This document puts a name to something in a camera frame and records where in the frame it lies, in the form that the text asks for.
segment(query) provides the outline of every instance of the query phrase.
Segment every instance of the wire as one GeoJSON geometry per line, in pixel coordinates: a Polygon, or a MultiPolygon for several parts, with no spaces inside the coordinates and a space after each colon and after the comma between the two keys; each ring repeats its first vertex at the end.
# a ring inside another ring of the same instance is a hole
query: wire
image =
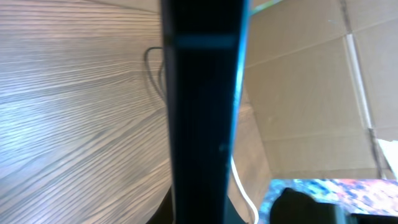
{"type": "MultiPolygon", "coordinates": [[[[149,47],[145,52],[144,52],[144,63],[146,66],[147,73],[149,75],[149,80],[154,86],[156,92],[159,94],[161,99],[165,102],[165,96],[166,96],[166,91],[164,89],[163,81],[162,81],[162,70],[164,68],[164,61],[160,64],[159,71],[157,73],[157,78],[158,78],[158,83],[160,86],[160,89],[157,87],[154,77],[152,75],[152,72],[150,71],[150,66],[149,66],[149,59],[148,59],[148,54],[151,50],[154,49],[163,49],[162,47],[149,47]]],[[[232,169],[232,174],[235,180],[235,184],[238,187],[243,199],[245,199],[246,204],[251,208],[254,214],[254,222],[253,224],[258,224],[259,222],[259,212],[257,211],[256,206],[254,203],[250,200],[249,196],[247,195],[246,191],[243,188],[243,185],[241,183],[241,180],[239,178],[238,172],[236,170],[235,162],[233,156],[231,156],[231,169],[232,169]]]]}
{"type": "Polygon", "coordinates": [[[243,185],[241,183],[241,180],[239,179],[238,171],[236,170],[236,166],[235,166],[235,162],[234,162],[233,156],[231,156],[231,169],[232,169],[232,174],[234,176],[235,183],[238,186],[238,189],[241,192],[242,197],[246,200],[248,205],[253,210],[253,214],[254,214],[254,222],[253,222],[253,224],[257,224],[259,222],[259,212],[257,211],[257,208],[254,205],[254,203],[250,200],[250,198],[247,195],[246,191],[244,191],[244,188],[243,188],[243,185]]]}
{"type": "MultiPolygon", "coordinates": [[[[150,71],[150,66],[149,66],[149,59],[148,59],[149,52],[150,52],[151,50],[155,50],[155,49],[162,50],[163,47],[149,47],[149,48],[144,52],[144,64],[145,64],[145,68],[146,68],[147,73],[148,73],[149,81],[150,81],[150,82],[152,83],[152,85],[154,86],[154,88],[155,88],[157,94],[160,96],[160,98],[165,102],[165,91],[164,91],[163,88],[161,87],[161,90],[162,90],[163,92],[160,92],[159,88],[158,88],[157,85],[156,85],[156,82],[155,82],[155,80],[154,80],[154,77],[153,77],[153,75],[152,75],[152,72],[150,71]]],[[[159,73],[158,73],[159,79],[161,79],[163,64],[164,64],[163,62],[160,64],[159,73]]]]}

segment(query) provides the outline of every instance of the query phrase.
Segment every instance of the black cable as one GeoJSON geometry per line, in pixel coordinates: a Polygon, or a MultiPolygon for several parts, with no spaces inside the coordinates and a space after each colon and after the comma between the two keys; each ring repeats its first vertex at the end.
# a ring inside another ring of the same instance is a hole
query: black cable
{"type": "Polygon", "coordinates": [[[149,81],[152,83],[152,85],[154,86],[154,88],[155,88],[157,94],[160,96],[160,98],[163,100],[163,102],[165,102],[165,91],[164,91],[164,88],[163,88],[163,85],[162,85],[163,82],[161,81],[161,79],[162,79],[162,70],[163,70],[163,67],[164,67],[164,62],[162,62],[162,63],[160,64],[160,68],[159,68],[159,71],[158,71],[158,78],[159,78],[159,80],[160,80],[160,82],[159,82],[160,89],[159,89],[158,86],[156,85],[155,79],[154,79],[154,77],[153,77],[153,75],[152,75],[152,72],[150,71],[150,66],[149,66],[149,59],[148,59],[149,52],[150,52],[151,50],[155,50],[155,49],[162,50],[163,47],[149,47],[149,48],[144,52],[144,64],[145,64],[145,68],[146,68],[147,73],[148,73],[149,81]]]}

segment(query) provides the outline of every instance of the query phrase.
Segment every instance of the black stand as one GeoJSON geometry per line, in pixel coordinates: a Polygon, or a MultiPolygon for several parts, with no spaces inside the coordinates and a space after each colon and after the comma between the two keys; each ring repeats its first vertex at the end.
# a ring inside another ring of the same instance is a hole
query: black stand
{"type": "Polygon", "coordinates": [[[397,217],[350,214],[338,205],[316,202],[310,196],[286,188],[274,202],[270,224],[398,224],[397,217]]]}
{"type": "Polygon", "coordinates": [[[227,191],[249,0],[161,6],[173,194],[157,214],[171,221],[173,211],[176,224],[240,223],[227,191]]]}
{"type": "MultiPolygon", "coordinates": [[[[162,203],[156,210],[155,214],[150,218],[147,224],[172,224],[173,223],[173,199],[172,189],[169,188],[162,203]]],[[[226,218],[225,223],[228,224],[246,224],[239,216],[231,200],[228,198],[226,203],[226,218]]]]}

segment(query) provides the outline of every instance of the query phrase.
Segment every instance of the cardboard box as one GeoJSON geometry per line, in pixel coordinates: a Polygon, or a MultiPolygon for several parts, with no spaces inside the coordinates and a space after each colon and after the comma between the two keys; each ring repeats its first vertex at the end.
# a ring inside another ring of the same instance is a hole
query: cardboard box
{"type": "Polygon", "coordinates": [[[378,177],[348,27],[376,134],[398,134],[398,2],[346,3],[347,15],[340,0],[285,0],[252,17],[245,84],[273,178],[378,177]]]}

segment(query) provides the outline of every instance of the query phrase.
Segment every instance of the patterned cloth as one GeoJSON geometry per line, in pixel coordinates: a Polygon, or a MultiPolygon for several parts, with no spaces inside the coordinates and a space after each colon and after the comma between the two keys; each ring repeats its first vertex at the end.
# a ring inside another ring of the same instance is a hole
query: patterned cloth
{"type": "Polygon", "coordinates": [[[393,180],[271,181],[259,209],[259,224],[268,224],[269,211],[286,187],[311,195],[317,202],[338,204],[351,213],[398,216],[398,182],[393,180]]]}

